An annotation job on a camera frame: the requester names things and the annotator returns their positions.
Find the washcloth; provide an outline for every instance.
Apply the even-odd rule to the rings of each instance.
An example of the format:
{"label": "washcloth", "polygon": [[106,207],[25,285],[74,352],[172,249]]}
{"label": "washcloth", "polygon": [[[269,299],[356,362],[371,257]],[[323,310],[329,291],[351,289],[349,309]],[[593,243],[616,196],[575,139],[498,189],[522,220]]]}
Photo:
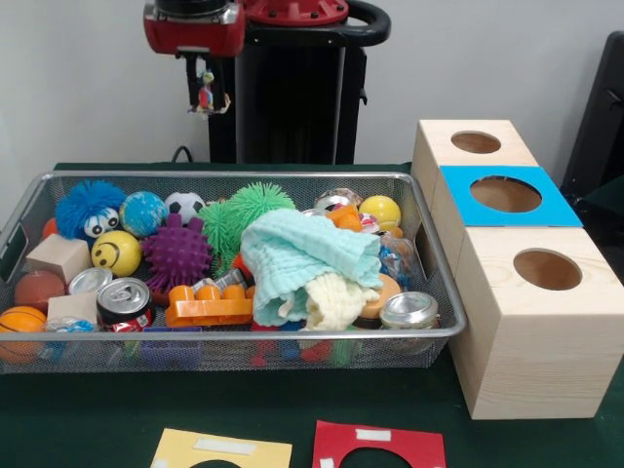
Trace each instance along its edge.
{"label": "washcloth", "polygon": [[309,332],[346,330],[368,301],[379,299],[377,291],[363,288],[336,273],[316,277],[305,285],[305,290],[308,321],[304,330]]}
{"label": "washcloth", "polygon": [[295,210],[263,215],[243,232],[241,243],[255,278],[255,321],[268,327],[305,319],[305,286],[324,273],[381,288],[379,246],[377,236],[338,229],[325,217]]}

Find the white wall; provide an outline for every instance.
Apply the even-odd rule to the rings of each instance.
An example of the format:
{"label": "white wall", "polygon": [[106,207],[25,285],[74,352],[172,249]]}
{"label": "white wall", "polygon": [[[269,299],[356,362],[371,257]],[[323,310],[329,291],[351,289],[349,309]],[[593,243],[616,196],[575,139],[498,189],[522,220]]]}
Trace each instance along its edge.
{"label": "white wall", "polygon": [[[0,2],[0,225],[58,161],[207,158],[184,69],[144,39],[143,0]],[[566,166],[622,0],[376,0],[391,39],[369,50],[358,162],[411,158],[419,118],[510,118],[555,176]]]}

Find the purple spiky ball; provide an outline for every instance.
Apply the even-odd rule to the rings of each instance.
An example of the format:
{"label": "purple spiky ball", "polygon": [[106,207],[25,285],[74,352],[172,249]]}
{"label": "purple spiky ball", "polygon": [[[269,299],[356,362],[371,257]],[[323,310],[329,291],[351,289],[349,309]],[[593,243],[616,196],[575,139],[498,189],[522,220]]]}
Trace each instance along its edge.
{"label": "purple spiky ball", "polygon": [[184,227],[180,214],[170,214],[167,225],[142,242],[145,259],[152,265],[152,277],[147,281],[151,290],[168,293],[171,288],[192,286],[208,276],[213,247],[202,234],[203,227],[204,221],[197,217]]}

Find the white tape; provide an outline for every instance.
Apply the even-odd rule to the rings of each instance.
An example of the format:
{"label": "white tape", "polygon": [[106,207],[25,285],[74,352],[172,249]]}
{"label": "white tape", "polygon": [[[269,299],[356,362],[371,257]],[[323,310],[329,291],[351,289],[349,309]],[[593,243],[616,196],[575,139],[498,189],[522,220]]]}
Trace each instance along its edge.
{"label": "white tape", "polygon": [[372,431],[371,429],[356,429],[358,441],[390,442],[392,431]]}
{"label": "white tape", "polygon": [[255,452],[254,444],[216,441],[214,439],[198,439],[193,448],[196,450],[218,451],[219,453],[233,453],[235,455],[251,455]]}
{"label": "white tape", "polygon": [[321,468],[333,468],[333,458],[322,458]]}

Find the blue cardboard panel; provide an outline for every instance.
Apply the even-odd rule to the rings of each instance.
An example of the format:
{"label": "blue cardboard panel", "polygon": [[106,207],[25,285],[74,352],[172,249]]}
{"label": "blue cardboard panel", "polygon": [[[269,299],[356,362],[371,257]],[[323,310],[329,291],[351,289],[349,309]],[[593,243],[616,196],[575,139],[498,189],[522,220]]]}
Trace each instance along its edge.
{"label": "blue cardboard panel", "polygon": [[[466,226],[494,227],[582,227],[564,196],[546,171],[521,166],[442,166],[448,189]],[[530,212],[506,213],[492,209],[475,199],[473,183],[488,177],[509,177],[533,187],[541,195],[541,204]]]}

